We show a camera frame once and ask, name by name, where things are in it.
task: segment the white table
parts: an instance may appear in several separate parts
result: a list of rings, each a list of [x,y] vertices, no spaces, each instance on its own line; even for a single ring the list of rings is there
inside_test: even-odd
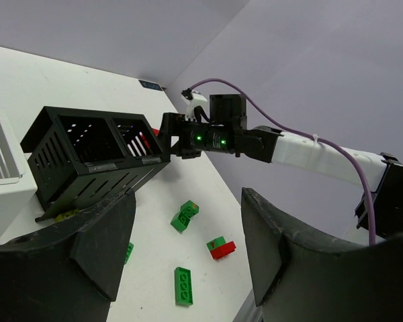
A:
[[[135,78],[0,48],[0,109],[21,140],[44,105],[145,114],[158,128],[175,111],[164,92]],[[182,234],[170,225],[188,199],[200,206]],[[231,321],[251,289],[240,206],[206,155],[172,162],[136,193],[129,262],[108,321]],[[0,242],[40,229],[37,198]],[[223,235],[235,253],[211,258],[206,243]],[[194,305],[175,305],[173,271],[191,270]]]

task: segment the white wire basket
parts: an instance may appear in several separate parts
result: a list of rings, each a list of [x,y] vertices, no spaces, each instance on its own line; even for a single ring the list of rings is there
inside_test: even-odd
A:
[[[0,110],[0,237],[37,186],[4,111]]]

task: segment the black plastic container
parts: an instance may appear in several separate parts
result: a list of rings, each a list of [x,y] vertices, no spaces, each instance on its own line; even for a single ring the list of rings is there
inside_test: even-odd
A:
[[[137,191],[170,162],[139,114],[44,107],[21,146],[45,210],[38,221]]]

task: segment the gray wall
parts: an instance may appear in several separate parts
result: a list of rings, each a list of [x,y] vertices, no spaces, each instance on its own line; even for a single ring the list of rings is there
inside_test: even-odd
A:
[[[167,86],[249,0],[0,0],[0,46]]]
[[[403,0],[252,0],[168,88],[232,81],[278,121],[403,162]],[[232,93],[224,85],[199,90]],[[268,124],[249,107],[249,127]],[[333,235],[355,224],[362,189],[246,157],[210,154],[237,199],[253,187]]]

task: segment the white cable clip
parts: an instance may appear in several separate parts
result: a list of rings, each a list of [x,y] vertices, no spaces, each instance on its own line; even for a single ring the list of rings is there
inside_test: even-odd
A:
[[[310,156],[308,158],[308,161],[306,162],[306,169],[313,169],[313,165],[316,163],[315,145],[318,143],[318,135],[314,134],[312,137],[314,138],[314,144],[312,145],[312,150],[310,151]]]

